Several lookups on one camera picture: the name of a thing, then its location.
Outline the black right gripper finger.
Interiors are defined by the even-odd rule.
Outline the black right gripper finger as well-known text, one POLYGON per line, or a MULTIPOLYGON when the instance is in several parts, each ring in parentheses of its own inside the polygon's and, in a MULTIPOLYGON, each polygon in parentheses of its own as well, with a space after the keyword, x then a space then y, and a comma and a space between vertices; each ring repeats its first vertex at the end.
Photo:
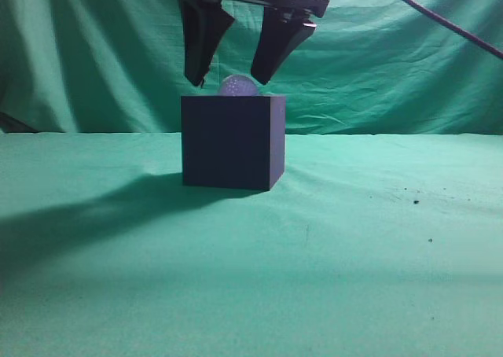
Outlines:
POLYGON ((224 34, 235 19, 222 8, 222 0, 178 0, 185 49, 184 75, 202 86, 224 34))

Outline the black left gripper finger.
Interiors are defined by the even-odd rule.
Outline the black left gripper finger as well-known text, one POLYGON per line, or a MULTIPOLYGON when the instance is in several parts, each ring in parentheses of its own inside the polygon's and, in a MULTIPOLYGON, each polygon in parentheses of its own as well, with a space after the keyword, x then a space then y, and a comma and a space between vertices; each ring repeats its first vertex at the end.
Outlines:
POLYGON ((307 14, 265 8, 251 75, 259 83, 267 84, 290 53, 312 36, 316 27, 307 14))

